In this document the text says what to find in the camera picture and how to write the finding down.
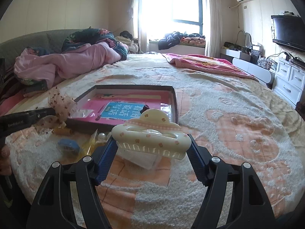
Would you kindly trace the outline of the person's left hand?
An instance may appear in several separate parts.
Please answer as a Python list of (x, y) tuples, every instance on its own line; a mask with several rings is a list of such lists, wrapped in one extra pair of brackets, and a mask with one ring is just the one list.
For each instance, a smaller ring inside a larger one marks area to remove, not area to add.
[(4, 145), (1, 149), (0, 174), (3, 176), (10, 176), (11, 173), (10, 149), (7, 145)]

